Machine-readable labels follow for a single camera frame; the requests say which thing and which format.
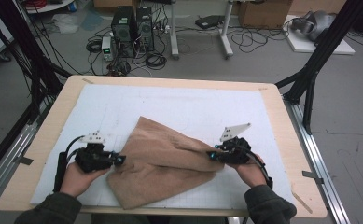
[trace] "person's arm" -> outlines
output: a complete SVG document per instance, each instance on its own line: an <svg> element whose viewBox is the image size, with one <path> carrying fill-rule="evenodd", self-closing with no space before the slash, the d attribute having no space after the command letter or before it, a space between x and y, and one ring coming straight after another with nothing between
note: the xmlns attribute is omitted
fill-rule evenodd
<svg viewBox="0 0 363 224"><path fill-rule="evenodd" d="M49 195L34 209L21 213L15 224L74 223L81 208L77 196L85 192L93 180L107 171L85 174L76 163L69 164L60 191Z"/></svg>
<svg viewBox="0 0 363 224"><path fill-rule="evenodd" d="M234 165L233 167L242 180L250 186L245 195L245 202L251 219L256 224L283 224L297 214L297 208L266 185L265 177L260 168L253 162Z"/></svg>

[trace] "concrete floor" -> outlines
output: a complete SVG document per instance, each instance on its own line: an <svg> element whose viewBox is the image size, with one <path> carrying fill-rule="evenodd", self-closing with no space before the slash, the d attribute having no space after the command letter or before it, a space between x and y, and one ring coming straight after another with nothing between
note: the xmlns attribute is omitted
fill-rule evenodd
<svg viewBox="0 0 363 224"><path fill-rule="evenodd" d="M109 26L111 20L100 17L90 4L74 15L78 17L78 31L71 35L53 33L50 39L68 63L84 73L90 69L89 53L85 49L87 39ZM44 20L48 18L51 14L44 15ZM197 28L193 22L196 19L192 16L178 19L177 26ZM231 42L234 56L225 60L216 33L177 34L181 52L178 61L172 59L167 48L164 56L168 61L163 69L149 70L149 74L137 68L129 76L275 83L301 70L311 55L293 52L286 40L269 40L264 47L251 53L241 52ZM363 43L363 38L356 39ZM345 40L356 54L332 55L321 70L314 93L312 131L351 223L363 223L363 46L348 38ZM105 72L105 66L101 56L93 65L97 73ZM73 73L67 65L64 68ZM281 93L287 90L288 87L284 87ZM29 102L28 89L18 65L14 60L0 62L0 143ZM17 215L0 211L0 223L11 223ZM89 215L82 214L76 223L90 221ZM194 223L211 222L199 219ZM332 223L332 220L331 217L294 218L292 223Z"/></svg>

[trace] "dark sleeve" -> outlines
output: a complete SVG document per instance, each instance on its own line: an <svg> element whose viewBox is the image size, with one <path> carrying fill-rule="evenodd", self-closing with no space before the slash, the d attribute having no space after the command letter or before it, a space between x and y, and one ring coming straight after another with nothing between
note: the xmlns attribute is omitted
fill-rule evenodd
<svg viewBox="0 0 363 224"><path fill-rule="evenodd" d="M267 185L250 189L244 198L255 224L289 223L289 220L297 214L294 204L279 197Z"/></svg>
<svg viewBox="0 0 363 224"><path fill-rule="evenodd" d="M81 206L76 198L68 194L54 193L36 208L21 213L16 218L15 224L74 223Z"/></svg>

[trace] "brown towel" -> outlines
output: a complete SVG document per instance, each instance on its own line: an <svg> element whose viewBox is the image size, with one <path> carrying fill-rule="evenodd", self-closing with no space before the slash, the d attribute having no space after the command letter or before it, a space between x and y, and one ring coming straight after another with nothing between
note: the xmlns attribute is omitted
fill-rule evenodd
<svg viewBox="0 0 363 224"><path fill-rule="evenodd" d="M126 161L108 178L124 209L154 203L211 180L224 164L206 151L219 150L140 117L120 155Z"/></svg>

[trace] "cardboard box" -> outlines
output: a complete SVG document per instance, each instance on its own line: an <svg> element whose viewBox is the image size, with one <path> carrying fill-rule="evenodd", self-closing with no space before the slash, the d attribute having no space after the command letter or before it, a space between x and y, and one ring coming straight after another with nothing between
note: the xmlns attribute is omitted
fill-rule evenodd
<svg viewBox="0 0 363 224"><path fill-rule="evenodd" d="M329 13L339 13L346 0L294 0L289 15L303 16L309 11L324 10Z"/></svg>
<svg viewBox="0 0 363 224"><path fill-rule="evenodd" d="M243 27L281 29L293 0L267 0L262 4L242 3L239 22Z"/></svg>
<svg viewBox="0 0 363 224"><path fill-rule="evenodd" d="M100 9L114 9L119 6L138 7L139 0L93 0L94 7Z"/></svg>

